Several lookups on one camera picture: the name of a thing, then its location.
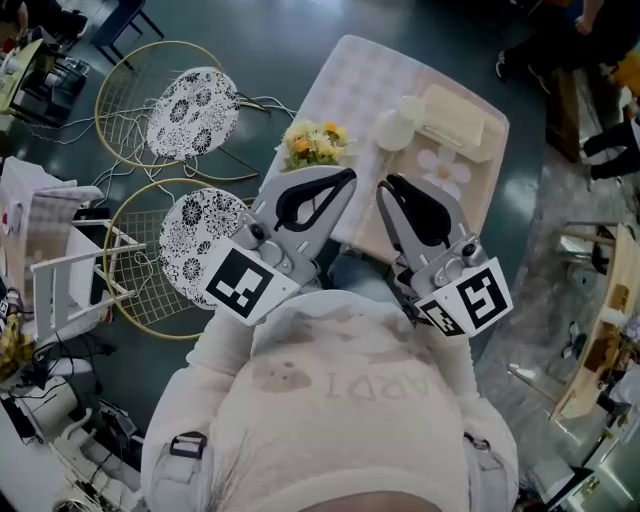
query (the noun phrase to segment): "table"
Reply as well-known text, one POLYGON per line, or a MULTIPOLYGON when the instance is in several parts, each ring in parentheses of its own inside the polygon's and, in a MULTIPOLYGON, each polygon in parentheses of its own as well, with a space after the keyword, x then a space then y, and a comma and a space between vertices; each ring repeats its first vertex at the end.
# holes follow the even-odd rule
POLYGON ((38 53, 43 42, 43 39, 38 39, 20 50, 14 60, 22 65, 22 70, 16 71, 12 75, 0 75, 0 112, 6 113, 16 107, 13 100, 20 90, 20 85, 27 76, 33 58, 36 56, 36 53, 38 53))
MULTIPOLYGON (((462 85, 410 57, 366 39, 347 35, 340 39, 296 116, 297 120, 333 121, 346 126, 351 138, 357 139, 355 161, 345 165, 358 175, 353 200, 336 225, 331 238, 373 256, 385 263, 395 260, 392 248, 375 201, 377 184, 387 174, 399 172, 422 176, 417 163, 418 154, 427 149, 438 152, 438 144, 416 134, 411 145, 400 152, 381 150, 372 139, 371 127, 378 115, 395 108, 402 96, 422 96, 426 88, 439 84, 462 96, 488 113, 502 128, 494 157, 475 164, 457 155, 456 163, 464 163, 471 170, 469 183, 458 184, 462 189, 460 204, 469 227, 480 233, 493 190, 500 172, 509 131, 507 118, 462 85)), ((285 150, 280 148, 265 177, 265 182, 284 168, 285 150)))
POLYGON ((607 289, 589 337, 585 342, 571 380, 564 386, 540 368, 510 365, 509 371, 554 403, 550 420, 587 415, 600 396, 600 380, 614 365, 619 348, 617 328, 606 321, 608 310, 630 316, 640 287, 640 246, 629 230, 618 224, 615 242, 606 238, 571 234, 576 238, 612 244, 613 257, 607 268, 607 289))

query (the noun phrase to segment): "white sweater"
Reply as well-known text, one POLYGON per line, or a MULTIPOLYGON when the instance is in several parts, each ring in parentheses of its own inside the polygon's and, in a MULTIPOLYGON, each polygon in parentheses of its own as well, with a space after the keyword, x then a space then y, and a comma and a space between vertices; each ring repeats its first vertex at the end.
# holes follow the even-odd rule
POLYGON ((513 438, 477 393, 468 340, 436 333, 344 291, 293 298, 255 330, 219 312, 149 426, 142 482, 151 510, 298 512, 375 491, 443 512, 480 510, 486 496, 473 496, 465 433, 487 440, 507 468, 510 510, 513 438), (188 431, 208 436, 201 461, 168 454, 188 431))

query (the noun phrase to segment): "white vase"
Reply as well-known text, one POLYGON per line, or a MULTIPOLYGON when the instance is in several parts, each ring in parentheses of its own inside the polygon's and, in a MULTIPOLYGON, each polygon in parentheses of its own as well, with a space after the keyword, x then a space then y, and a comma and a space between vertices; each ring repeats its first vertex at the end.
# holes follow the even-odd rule
POLYGON ((419 98, 403 96, 398 108, 380 114, 373 127, 376 144, 387 151, 400 151, 409 146, 415 134, 419 108, 419 98))

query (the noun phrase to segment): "white chair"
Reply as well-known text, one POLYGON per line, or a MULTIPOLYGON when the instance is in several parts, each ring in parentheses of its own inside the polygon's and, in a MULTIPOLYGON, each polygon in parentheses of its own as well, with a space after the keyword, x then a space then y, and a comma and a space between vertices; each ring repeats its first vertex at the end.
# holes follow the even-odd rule
MULTIPOLYGON (((91 330, 100 321, 115 300, 103 293, 102 300, 91 304, 93 274, 105 278, 102 265, 95 259, 103 250, 80 232, 80 226, 108 227, 108 220, 74 221, 69 233, 65 256, 31 265, 33 273, 34 319, 27 322, 23 331, 34 336, 39 348, 48 343, 71 339, 91 330)), ((116 234, 114 247, 107 251, 111 256, 110 276, 115 271, 119 253, 135 252, 146 248, 125 233, 113 229, 116 234)), ((135 290, 126 290, 111 280, 119 295, 118 300, 131 297, 135 290)))

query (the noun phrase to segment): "person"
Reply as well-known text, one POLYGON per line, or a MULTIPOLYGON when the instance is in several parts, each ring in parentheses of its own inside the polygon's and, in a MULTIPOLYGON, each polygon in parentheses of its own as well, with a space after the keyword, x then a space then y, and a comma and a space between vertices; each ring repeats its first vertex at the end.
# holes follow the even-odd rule
POLYGON ((580 156, 583 161, 608 148, 624 148, 622 153, 613 160, 589 166, 587 185, 589 191, 597 180, 616 178, 640 171, 640 120, 635 118, 623 121, 583 141, 581 146, 580 156))
POLYGON ((152 512, 510 511, 517 452, 464 336, 415 329, 353 254, 337 289, 258 326, 223 310, 171 378, 142 452, 152 512))
POLYGON ((562 359, 569 359, 571 356, 580 359, 587 339, 588 335, 582 332, 577 322, 571 322, 569 324, 569 340, 562 349, 562 359))
POLYGON ((562 68, 567 72, 587 65, 615 65, 640 39, 640 2, 636 0, 584 0, 582 12, 567 9, 562 16, 545 20, 543 33, 501 51, 495 65, 507 82, 519 69, 528 71, 545 93, 548 78, 562 68))
POLYGON ((0 20, 18 23, 19 37, 35 27, 65 39, 79 39, 86 33, 87 18, 65 11, 56 0, 0 0, 0 20))

